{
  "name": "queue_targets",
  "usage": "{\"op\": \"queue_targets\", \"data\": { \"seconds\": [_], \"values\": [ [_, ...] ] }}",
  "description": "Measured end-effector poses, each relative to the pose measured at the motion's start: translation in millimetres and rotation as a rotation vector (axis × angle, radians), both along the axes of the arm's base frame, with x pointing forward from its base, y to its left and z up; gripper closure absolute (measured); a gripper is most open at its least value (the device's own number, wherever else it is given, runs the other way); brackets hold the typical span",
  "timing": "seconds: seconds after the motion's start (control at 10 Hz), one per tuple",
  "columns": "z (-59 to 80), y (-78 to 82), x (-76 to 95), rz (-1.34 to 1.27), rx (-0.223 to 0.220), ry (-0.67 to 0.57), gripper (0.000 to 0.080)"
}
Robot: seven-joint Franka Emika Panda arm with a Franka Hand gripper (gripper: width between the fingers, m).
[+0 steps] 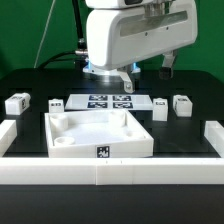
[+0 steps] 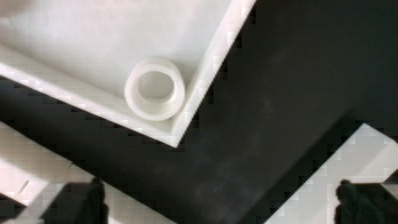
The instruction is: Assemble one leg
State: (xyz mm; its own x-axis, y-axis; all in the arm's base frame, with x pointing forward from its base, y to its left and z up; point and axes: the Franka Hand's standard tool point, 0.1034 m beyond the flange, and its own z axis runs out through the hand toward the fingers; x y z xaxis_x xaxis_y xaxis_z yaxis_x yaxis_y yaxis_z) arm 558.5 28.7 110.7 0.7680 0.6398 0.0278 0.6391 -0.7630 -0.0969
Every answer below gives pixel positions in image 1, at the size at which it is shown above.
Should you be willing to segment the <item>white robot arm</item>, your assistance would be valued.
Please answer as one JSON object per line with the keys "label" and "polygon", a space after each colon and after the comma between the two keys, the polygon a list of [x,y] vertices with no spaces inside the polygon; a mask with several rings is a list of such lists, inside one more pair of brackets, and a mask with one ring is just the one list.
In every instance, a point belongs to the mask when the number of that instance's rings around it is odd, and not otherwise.
{"label": "white robot arm", "polygon": [[198,34],[195,0],[85,0],[88,58],[94,67],[114,71],[124,90],[134,91],[131,65],[164,56],[161,72],[173,75],[176,51]]}

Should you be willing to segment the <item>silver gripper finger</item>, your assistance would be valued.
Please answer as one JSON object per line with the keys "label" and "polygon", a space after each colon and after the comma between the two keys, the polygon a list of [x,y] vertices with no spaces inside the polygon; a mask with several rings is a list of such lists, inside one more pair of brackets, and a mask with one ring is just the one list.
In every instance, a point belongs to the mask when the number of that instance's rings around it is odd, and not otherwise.
{"label": "silver gripper finger", "polygon": [[124,91],[126,93],[133,93],[134,92],[134,84],[131,80],[131,73],[127,71],[119,71],[119,75],[124,83]]}
{"label": "silver gripper finger", "polygon": [[173,67],[175,64],[177,54],[175,51],[170,51],[170,52],[164,53],[163,56],[164,56],[164,59],[163,59],[162,66],[159,70],[159,77],[162,80],[169,80],[173,77]]}

